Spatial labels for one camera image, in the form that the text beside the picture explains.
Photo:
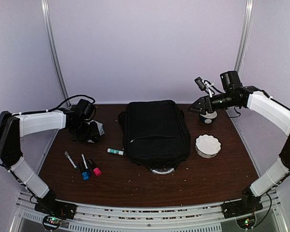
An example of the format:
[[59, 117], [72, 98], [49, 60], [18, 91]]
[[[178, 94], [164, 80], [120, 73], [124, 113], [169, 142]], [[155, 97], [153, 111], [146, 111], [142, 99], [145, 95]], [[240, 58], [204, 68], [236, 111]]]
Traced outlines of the grey white pouch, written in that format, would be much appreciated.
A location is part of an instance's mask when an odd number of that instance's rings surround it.
[[104, 134], [103, 124], [97, 121], [91, 121], [88, 125], [87, 142], [97, 143]]

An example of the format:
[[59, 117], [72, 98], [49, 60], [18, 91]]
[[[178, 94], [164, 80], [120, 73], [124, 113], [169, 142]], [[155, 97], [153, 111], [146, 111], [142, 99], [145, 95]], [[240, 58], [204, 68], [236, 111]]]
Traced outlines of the green white glue stick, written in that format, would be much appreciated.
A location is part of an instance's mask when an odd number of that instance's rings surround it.
[[108, 148], [107, 149], [107, 152], [108, 153], [112, 153], [112, 154], [117, 154], [117, 155], [124, 155], [124, 151], [122, 150], [116, 150], [116, 149], [111, 149], [111, 148]]

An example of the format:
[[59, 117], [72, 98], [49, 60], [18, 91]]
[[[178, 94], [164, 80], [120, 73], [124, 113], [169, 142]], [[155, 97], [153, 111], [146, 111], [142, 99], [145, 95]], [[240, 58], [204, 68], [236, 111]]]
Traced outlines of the black student backpack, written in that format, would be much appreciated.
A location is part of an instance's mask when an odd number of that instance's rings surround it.
[[185, 115], [172, 100], [130, 102], [118, 122], [124, 154], [153, 174], [173, 173], [190, 155]]

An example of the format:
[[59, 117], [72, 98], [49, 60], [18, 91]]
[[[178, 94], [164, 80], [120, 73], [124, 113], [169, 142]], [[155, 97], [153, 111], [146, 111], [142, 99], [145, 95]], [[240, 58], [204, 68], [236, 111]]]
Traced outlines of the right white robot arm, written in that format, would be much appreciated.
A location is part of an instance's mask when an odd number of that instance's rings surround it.
[[287, 140], [274, 164], [243, 190], [238, 203], [241, 213], [249, 213], [260, 198], [279, 182], [290, 175], [290, 109], [283, 106], [264, 90], [255, 86], [243, 86], [236, 72], [226, 72], [220, 76], [224, 91], [212, 94], [214, 86], [197, 77], [194, 82], [207, 96], [201, 97], [188, 107], [188, 111], [205, 115], [218, 109], [244, 107], [256, 112], [272, 122], [287, 136]]

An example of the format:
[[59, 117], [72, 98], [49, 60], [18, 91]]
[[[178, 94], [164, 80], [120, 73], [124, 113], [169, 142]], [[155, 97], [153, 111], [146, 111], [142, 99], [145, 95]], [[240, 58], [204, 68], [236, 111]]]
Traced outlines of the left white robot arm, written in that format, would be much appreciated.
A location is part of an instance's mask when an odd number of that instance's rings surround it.
[[3, 111], [0, 114], [0, 166], [25, 186], [50, 215], [60, 210], [56, 194], [26, 162], [20, 138], [43, 131], [68, 129], [74, 141], [94, 143], [104, 135], [104, 130], [102, 123], [89, 119], [90, 115], [72, 110], [34, 114]]

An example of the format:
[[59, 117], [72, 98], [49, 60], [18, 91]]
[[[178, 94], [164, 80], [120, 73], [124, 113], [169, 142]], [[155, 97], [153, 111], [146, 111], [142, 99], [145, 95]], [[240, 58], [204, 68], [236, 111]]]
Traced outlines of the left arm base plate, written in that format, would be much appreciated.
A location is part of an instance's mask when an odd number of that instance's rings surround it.
[[74, 219], [77, 206], [73, 203], [55, 202], [53, 209], [50, 209], [50, 207], [45, 208], [38, 203], [35, 205], [34, 210], [44, 214], [53, 215], [58, 218], [60, 217], [62, 219]]

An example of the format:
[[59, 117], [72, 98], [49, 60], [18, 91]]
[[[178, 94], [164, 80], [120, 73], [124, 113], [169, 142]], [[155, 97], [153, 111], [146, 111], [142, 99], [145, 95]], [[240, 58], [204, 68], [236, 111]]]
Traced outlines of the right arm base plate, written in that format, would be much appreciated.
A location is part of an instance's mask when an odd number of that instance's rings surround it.
[[237, 200], [233, 202], [226, 201], [221, 205], [221, 207], [225, 219], [239, 217], [246, 214], [253, 214], [256, 211], [260, 211], [263, 209], [261, 203], [245, 207], [242, 200]]

